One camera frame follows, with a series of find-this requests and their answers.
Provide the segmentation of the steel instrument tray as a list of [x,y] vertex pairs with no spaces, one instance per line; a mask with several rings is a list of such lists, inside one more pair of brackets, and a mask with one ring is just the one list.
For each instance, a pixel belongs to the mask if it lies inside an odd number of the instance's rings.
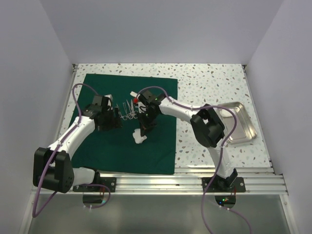
[[[250,119],[250,116],[242,102],[228,102],[219,104],[219,106],[230,109],[237,119],[237,125],[234,132],[227,140],[230,144],[242,144],[250,142],[257,138],[257,132]],[[218,109],[219,115],[224,123],[226,130],[229,132],[234,126],[233,116],[224,109]]]

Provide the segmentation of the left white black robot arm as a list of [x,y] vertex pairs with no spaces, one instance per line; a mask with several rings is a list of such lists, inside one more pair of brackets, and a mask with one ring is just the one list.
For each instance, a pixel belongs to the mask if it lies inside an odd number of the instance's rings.
[[94,131],[121,127],[119,108],[113,107],[112,95],[95,95],[92,103],[78,112],[72,125],[57,141],[35,151],[33,185],[60,193],[81,185],[97,191],[101,187],[99,172],[86,167],[74,168],[72,158]]

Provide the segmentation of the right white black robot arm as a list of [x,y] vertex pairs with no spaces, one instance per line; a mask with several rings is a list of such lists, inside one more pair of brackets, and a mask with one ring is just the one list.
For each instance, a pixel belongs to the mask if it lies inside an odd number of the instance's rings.
[[137,144],[142,143],[146,135],[156,127],[159,115],[172,116],[191,125],[197,142],[207,148],[216,167],[216,175],[210,179],[212,188],[229,191],[234,186],[237,170],[231,164],[224,149],[228,137],[225,136],[225,125],[215,111],[216,106],[192,106],[180,102],[164,91],[159,96],[153,95],[148,88],[136,95],[139,110],[137,118],[139,129],[133,133]]

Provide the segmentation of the white gauze strip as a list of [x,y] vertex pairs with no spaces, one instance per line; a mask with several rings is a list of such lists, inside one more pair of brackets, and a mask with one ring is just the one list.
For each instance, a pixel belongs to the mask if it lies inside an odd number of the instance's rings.
[[137,93],[135,93],[134,91],[131,91],[131,92],[130,92],[130,95],[131,95],[132,97],[134,97],[134,98],[137,97]]

